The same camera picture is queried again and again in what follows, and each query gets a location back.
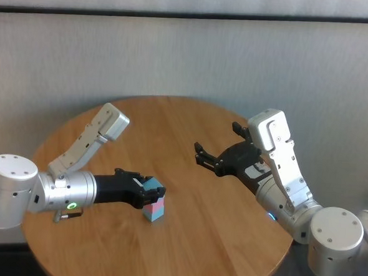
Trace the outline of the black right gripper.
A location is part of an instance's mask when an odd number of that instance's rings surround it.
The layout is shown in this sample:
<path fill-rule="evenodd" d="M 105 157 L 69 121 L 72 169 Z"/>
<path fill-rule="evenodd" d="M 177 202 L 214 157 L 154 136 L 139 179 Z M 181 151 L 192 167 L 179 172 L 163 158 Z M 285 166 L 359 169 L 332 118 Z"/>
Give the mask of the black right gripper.
<path fill-rule="evenodd" d="M 249 129 L 238 122 L 232 122 L 231 126 L 232 131 L 243 141 L 228 147 L 219 157 L 207 153 L 199 142 L 195 142 L 196 164 L 218 177 L 235 176 L 256 195 L 259 183 L 272 174 L 271 169 L 261 159 L 261 152 L 254 146 Z"/>

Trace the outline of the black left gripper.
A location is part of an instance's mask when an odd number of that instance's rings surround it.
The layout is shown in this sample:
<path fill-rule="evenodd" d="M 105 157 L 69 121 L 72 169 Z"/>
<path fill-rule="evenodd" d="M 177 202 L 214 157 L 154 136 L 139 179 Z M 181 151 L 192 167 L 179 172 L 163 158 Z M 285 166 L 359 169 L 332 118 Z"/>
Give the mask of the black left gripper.
<path fill-rule="evenodd" d="M 115 168 L 113 175 L 94 175 L 96 192 L 95 204 L 124 202 L 136 209 L 156 203 L 163 198 L 167 189 L 156 187 L 150 190 L 143 188 L 143 183 L 152 176 L 141 175 L 121 168 Z"/>

